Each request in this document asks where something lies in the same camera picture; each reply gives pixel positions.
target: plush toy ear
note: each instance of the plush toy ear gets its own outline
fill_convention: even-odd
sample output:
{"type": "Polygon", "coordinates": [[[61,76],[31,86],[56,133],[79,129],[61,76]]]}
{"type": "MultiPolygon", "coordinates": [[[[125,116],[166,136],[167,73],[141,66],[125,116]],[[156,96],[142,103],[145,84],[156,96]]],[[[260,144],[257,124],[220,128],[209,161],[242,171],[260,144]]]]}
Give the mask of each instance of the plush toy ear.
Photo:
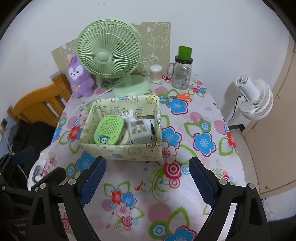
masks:
{"type": "Polygon", "coordinates": [[[76,55],[76,54],[73,54],[73,55],[72,55],[71,62],[70,62],[69,65],[74,64],[74,63],[76,63],[76,62],[77,62],[77,55],[76,55]]]}

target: wooden headboard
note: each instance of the wooden headboard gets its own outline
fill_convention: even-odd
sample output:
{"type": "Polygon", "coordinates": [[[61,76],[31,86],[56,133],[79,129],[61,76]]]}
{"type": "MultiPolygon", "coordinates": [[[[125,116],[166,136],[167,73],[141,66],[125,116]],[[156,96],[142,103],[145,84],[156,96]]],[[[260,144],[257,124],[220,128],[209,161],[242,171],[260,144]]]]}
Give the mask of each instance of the wooden headboard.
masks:
{"type": "Polygon", "coordinates": [[[19,123],[20,119],[22,119],[29,123],[42,121],[50,126],[57,126],[65,108],[61,98],[68,102],[72,91],[64,74],[54,76],[52,81],[53,84],[25,95],[16,103],[13,109],[7,111],[16,123],[19,123]]]}

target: green plastic cup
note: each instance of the green plastic cup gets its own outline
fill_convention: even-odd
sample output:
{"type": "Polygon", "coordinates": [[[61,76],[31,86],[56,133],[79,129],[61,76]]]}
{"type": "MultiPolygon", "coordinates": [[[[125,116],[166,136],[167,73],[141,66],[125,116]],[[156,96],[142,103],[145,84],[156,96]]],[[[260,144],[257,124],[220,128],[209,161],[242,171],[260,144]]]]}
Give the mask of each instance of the green plastic cup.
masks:
{"type": "Polygon", "coordinates": [[[192,48],[186,46],[179,46],[178,57],[180,60],[190,60],[191,59],[192,48]]]}

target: floor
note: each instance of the floor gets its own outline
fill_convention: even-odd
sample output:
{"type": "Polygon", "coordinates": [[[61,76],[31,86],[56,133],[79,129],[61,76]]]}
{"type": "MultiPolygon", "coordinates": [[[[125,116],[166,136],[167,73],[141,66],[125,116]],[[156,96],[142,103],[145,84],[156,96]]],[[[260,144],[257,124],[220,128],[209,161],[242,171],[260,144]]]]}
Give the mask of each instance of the floor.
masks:
{"type": "Polygon", "coordinates": [[[239,129],[230,130],[230,132],[232,134],[234,142],[237,145],[239,157],[242,161],[245,181],[246,183],[253,183],[259,192],[257,175],[247,143],[239,129]]]}
{"type": "MultiPolygon", "coordinates": [[[[242,161],[246,183],[253,183],[259,191],[257,175],[247,143],[240,130],[230,131],[242,161]]],[[[267,221],[287,219],[296,214],[296,188],[262,200],[267,221]]]]}

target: scissors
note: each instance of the scissors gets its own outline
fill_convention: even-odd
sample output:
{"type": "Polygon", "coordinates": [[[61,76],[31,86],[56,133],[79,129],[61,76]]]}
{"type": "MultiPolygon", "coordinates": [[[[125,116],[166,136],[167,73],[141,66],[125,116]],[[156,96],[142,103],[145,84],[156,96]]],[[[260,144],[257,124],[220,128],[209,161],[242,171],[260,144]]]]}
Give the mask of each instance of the scissors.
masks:
{"type": "Polygon", "coordinates": [[[188,93],[184,93],[184,94],[176,95],[176,96],[168,96],[168,97],[162,96],[162,98],[166,98],[166,99],[178,99],[178,100],[183,100],[185,102],[191,102],[192,101],[192,99],[190,98],[190,94],[188,94],[188,93]]]}

